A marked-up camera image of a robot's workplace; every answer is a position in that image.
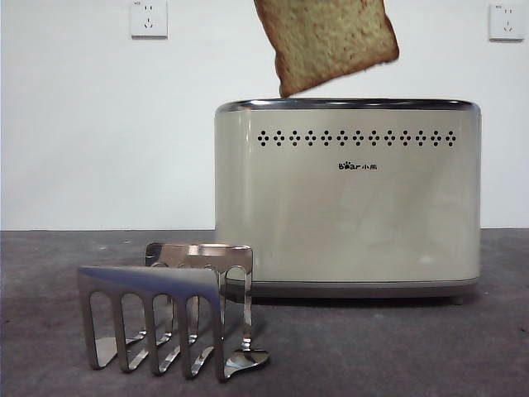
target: power socket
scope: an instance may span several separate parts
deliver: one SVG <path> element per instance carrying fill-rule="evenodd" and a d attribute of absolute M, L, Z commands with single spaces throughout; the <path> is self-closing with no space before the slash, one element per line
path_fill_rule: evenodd
<path fill-rule="evenodd" d="M 132 38 L 167 38 L 167 0 L 135 0 L 130 17 Z"/>
<path fill-rule="evenodd" d="M 524 12 L 522 4 L 490 4 L 488 38 L 491 41 L 522 41 L 525 38 Z"/>

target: wall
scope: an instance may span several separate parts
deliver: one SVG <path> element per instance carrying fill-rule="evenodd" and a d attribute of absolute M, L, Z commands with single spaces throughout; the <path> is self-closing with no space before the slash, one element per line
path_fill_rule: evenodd
<path fill-rule="evenodd" d="M 128 4 L 2 1 L 2 229 L 214 227 L 214 111 L 276 97 L 274 52 L 250 0 L 169 0 L 167 41 Z M 478 103 L 483 226 L 529 227 L 529 40 L 488 42 L 487 4 L 386 0 L 400 60 L 301 96 Z"/>

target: concrete surface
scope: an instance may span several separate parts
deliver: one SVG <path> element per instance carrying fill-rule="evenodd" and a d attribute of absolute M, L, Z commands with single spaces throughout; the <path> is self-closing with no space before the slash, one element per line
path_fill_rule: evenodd
<path fill-rule="evenodd" d="M 212 232 L 3 232 L 2 395 L 529 395 L 528 229 L 483 230 L 482 279 L 460 306 L 257 302 L 254 346 L 270 352 L 270 364 L 226 384 L 217 383 L 212 363 L 191 381 L 178 362 L 162 377 L 145 363 L 132 374 L 115 361 L 90 370 L 77 267 L 142 265 L 148 242 L 211 239 Z M 240 309 L 230 304 L 228 313 Z M 226 319 L 229 349 L 239 337 L 236 315 Z"/>

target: toast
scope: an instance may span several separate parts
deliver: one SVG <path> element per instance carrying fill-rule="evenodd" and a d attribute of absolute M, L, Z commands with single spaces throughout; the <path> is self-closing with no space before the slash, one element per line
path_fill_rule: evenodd
<path fill-rule="evenodd" d="M 384 0 L 255 0 L 288 97 L 398 58 Z"/>

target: chrome trim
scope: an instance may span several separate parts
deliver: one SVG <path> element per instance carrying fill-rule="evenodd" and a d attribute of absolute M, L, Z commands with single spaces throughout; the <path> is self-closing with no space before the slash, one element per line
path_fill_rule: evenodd
<path fill-rule="evenodd" d="M 271 98 L 249 99 L 221 105 L 216 114 L 243 110 L 303 109 L 395 109 L 460 110 L 481 113 L 479 106 L 459 99 L 390 99 L 390 98 Z"/>

